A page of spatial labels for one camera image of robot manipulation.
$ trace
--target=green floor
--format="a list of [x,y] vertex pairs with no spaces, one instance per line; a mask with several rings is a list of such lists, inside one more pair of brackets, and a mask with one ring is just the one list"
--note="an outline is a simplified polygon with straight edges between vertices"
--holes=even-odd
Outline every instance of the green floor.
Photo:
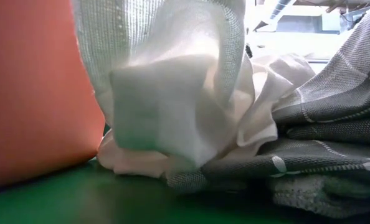
[[299,210],[252,201],[251,196],[224,193],[179,197],[159,180],[115,177],[90,161],[0,189],[0,223],[327,223]]

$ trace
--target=white knit fabric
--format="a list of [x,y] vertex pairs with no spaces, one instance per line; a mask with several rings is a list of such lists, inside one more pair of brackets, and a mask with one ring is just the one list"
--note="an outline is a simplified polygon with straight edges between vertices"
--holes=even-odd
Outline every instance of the white knit fabric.
[[235,143],[257,152],[277,137],[272,105],[314,75],[294,55],[256,60],[253,73],[244,56],[245,0],[72,0],[72,7],[82,60],[113,130],[98,155],[111,169],[122,160],[107,151],[159,155],[167,173],[197,169]]

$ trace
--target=gray blanket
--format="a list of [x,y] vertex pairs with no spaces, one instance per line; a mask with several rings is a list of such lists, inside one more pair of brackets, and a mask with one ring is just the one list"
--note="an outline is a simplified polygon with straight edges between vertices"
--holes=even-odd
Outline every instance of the gray blanket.
[[[257,156],[238,149],[168,185],[182,193],[231,190],[240,185],[228,183],[266,177],[279,205],[334,218],[370,211],[370,11],[326,68],[281,100],[273,117],[279,139]],[[342,180],[361,190],[328,190]]]

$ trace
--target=orange object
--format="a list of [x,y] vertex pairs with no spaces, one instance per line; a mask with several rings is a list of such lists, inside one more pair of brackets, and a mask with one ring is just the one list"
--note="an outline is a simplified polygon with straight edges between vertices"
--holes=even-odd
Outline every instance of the orange object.
[[69,0],[0,0],[0,185],[87,161],[105,121]]

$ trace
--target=white cloth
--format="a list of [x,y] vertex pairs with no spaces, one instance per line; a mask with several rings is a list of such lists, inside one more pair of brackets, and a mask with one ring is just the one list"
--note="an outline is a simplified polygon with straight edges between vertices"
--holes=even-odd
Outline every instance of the white cloth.
[[98,160],[117,173],[131,173],[123,164],[142,157],[160,161],[150,162],[160,171],[134,173],[157,177],[197,169],[236,144],[257,152],[277,137],[272,105],[314,75],[294,55],[256,59],[253,73],[245,0],[72,6],[82,60],[112,127]]

